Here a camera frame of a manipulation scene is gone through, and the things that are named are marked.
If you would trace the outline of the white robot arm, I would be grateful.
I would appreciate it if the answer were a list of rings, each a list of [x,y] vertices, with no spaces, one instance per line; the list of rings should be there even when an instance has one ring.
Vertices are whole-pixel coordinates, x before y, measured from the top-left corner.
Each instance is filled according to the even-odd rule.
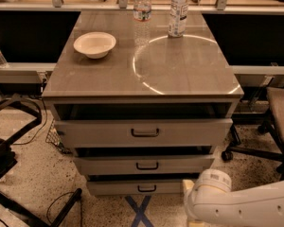
[[[183,179],[189,220],[241,227],[284,227],[284,181],[232,190],[228,174],[207,169],[196,182]]]

